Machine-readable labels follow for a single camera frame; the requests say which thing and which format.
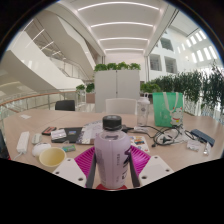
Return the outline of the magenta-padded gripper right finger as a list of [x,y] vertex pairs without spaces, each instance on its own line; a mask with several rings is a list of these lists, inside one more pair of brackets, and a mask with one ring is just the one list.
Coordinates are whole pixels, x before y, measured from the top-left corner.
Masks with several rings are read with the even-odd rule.
[[134,187],[143,187],[173,173],[173,170],[158,155],[150,156],[132,146],[130,171]]

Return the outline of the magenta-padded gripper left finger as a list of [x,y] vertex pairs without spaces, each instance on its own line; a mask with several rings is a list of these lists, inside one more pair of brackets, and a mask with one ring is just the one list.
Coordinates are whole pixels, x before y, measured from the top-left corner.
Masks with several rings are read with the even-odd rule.
[[95,148],[91,147],[75,158],[65,159],[53,173],[84,188],[91,188],[96,170]]

